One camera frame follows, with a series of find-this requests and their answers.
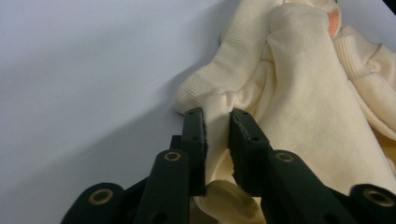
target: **clothing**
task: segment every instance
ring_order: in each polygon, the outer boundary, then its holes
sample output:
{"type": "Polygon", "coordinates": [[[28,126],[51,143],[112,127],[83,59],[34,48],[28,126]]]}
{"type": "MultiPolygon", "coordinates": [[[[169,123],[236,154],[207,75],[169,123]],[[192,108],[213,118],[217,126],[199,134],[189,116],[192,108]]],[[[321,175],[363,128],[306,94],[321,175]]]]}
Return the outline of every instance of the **clothing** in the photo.
{"type": "MultiPolygon", "coordinates": [[[[298,154],[326,186],[348,194],[352,186],[370,183],[395,193],[395,176],[357,99],[360,86],[348,80],[350,73],[339,60],[341,50],[350,47],[341,46],[341,35],[333,42],[327,11],[308,5],[241,2],[213,61],[180,86],[177,111],[204,110],[206,183],[234,183],[227,143],[229,113],[236,107],[252,114],[273,148],[298,154]]],[[[392,115],[375,113],[392,122],[392,115]]],[[[227,219],[219,202],[242,208],[240,199],[247,197],[237,187],[230,189],[235,197],[196,202],[221,223],[263,223],[257,219],[260,210],[239,214],[237,222],[227,219]]]]}

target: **white surface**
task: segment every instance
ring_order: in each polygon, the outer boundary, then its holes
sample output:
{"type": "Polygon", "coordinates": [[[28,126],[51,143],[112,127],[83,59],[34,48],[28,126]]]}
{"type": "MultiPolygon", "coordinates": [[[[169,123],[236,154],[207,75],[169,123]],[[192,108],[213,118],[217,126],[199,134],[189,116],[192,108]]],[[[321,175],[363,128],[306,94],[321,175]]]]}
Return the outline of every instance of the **white surface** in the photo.
{"type": "MultiPolygon", "coordinates": [[[[344,21],[396,49],[380,0],[343,0],[344,21]]],[[[0,223],[59,223],[100,182],[149,174],[181,133],[177,86],[216,52],[237,1],[0,4],[0,223]]]]}

